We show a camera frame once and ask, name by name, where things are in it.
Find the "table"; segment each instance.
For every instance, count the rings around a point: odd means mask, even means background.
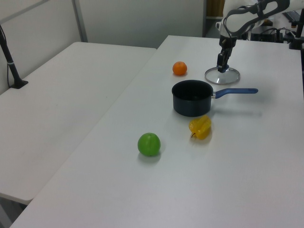
[[[192,118],[173,110],[171,88],[204,80],[219,51],[217,39],[167,37],[12,228],[302,228],[300,52],[238,41],[233,87],[259,92],[213,101],[212,135],[191,139]],[[176,61],[187,76],[172,74]],[[160,156],[139,154],[146,132],[161,139]]]
[[[74,43],[0,96],[0,197],[28,204],[156,50]]]

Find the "bell pepper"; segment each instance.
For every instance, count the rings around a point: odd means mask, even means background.
[[[206,139],[210,134],[211,120],[207,115],[194,119],[189,123],[189,129],[192,132],[191,138],[197,137],[201,140]]]

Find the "white wall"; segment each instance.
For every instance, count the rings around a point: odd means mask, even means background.
[[[46,0],[0,0],[0,23],[45,1]]]
[[[202,37],[204,0],[76,0],[88,42],[158,48],[168,35]]]
[[[80,41],[72,0],[49,0],[1,26],[21,78]],[[0,94],[7,89],[6,59],[0,49]]]

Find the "black device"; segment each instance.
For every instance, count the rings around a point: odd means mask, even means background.
[[[289,32],[284,36],[284,40],[289,43],[289,48],[293,50],[302,50],[302,45],[304,43],[304,38],[301,37],[303,26],[304,26],[304,9],[301,12],[300,18],[298,21],[293,21],[298,28],[296,33]]]
[[[15,89],[20,89],[29,82],[23,81],[18,74],[15,63],[13,61],[13,58],[11,57],[10,50],[9,50],[7,42],[6,42],[6,37],[5,37],[4,31],[1,27],[1,25],[0,25],[0,45],[1,45],[2,51],[4,53],[4,56],[6,58],[8,67],[10,68],[10,71],[15,80],[15,83],[10,87],[15,88]]]
[[[298,14],[297,11],[289,11],[283,13],[283,15],[289,20],[289,22],[299,21],[300,20],[300,14]]]

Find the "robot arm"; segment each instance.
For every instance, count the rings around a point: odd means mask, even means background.
[[[224,73],[228,69],[227,62],[238,36],[260,26],[272,15],[303,8],[304,0],[226,0],[224,17],[218,24],[222,47],[218,55],[218,71]]]

